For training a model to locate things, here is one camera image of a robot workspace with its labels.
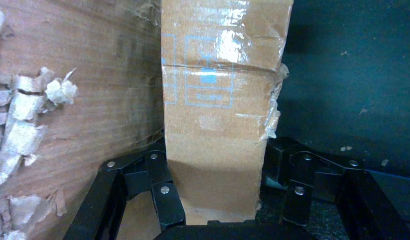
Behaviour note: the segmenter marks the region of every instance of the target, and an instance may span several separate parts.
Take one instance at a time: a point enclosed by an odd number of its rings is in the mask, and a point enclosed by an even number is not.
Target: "metal rivet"
[[[169,187],[167,187],[167,186],[161,187],[161,193],[162,193],[162,194],[167,194],[167,193],[169,193]]]
[[[297,186],[297,187],[295,187],[295,193],[297,195],[303,195],[303,194],[305,194],[305,189],[301,186]]]
[[[310,155],[303,155],[303,158],[305,159],[305,160],[311,160],[312,159],[312,157],[310,156]]]
[[[352,165],[354,167],[357,167],[359,165],[358,162],[355,161],[355,160],[350,160],[349,163],[350,163],[350,165]]]

